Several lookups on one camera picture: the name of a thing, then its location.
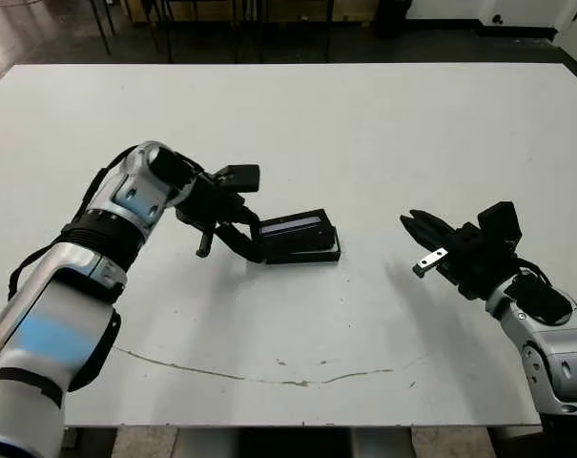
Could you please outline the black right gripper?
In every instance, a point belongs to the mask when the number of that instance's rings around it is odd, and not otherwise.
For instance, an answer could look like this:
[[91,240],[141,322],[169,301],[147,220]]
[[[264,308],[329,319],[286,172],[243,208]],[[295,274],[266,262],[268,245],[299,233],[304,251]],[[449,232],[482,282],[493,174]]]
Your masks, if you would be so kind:
[[489,239],[484,231],[467,222],[454,229],[444,220],[424,211],[410,210],[400,216],[407,233],[429,254],[413,266],[422,278],[438,271],[469,300],[488,300],[493,291],[516,276],[519,267],[510,247]]

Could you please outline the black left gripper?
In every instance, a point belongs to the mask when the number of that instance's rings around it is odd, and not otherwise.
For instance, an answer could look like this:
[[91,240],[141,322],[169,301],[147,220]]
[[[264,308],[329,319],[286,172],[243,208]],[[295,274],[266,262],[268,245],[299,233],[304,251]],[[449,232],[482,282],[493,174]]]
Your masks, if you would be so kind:
[[[176,218],[201,232],[196,255],[206,258],[214,236],[247,261],[262,263],[259,245],[260,221],[245,206],[241,193],[250,192],[249,170],[220,170],[214,174],[199,173],[189,195],[175,207]],[[249,228],[250,236],[240,232],[235,223]]]

